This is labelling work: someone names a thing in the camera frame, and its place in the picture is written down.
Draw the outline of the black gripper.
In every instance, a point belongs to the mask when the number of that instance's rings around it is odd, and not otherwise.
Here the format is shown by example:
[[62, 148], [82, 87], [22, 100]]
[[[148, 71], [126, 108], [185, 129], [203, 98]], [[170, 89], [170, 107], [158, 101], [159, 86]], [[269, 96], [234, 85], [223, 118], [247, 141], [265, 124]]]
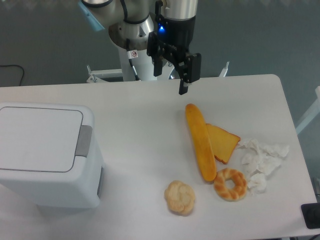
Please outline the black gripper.
[[163, 15], [155, 16], [156, 30], [149, 33], [147, 55], [153, 61], [153, 75], [162, 74], [163, 60], [178, 66], [180, 77], [179, 94], [188, 92], [189, 85], [198, 81], [201, 75], [202, 55], [195, 53], [187, 55], [193, 39], [196, 18], [171, 19]]

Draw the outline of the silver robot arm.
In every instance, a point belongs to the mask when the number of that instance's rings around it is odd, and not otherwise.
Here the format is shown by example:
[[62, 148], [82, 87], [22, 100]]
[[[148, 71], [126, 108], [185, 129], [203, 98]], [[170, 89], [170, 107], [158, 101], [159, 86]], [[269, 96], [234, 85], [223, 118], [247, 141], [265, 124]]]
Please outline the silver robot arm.
[[93, 79], [122, 76], [123, 81], [169, 79], [176, 71], [179, 94], [200, 79], [202, 56], [190, 52], [196, 0], [81, 0], [96, 30], [107, 30], [117, 47], [119, 71], [90, 71]]

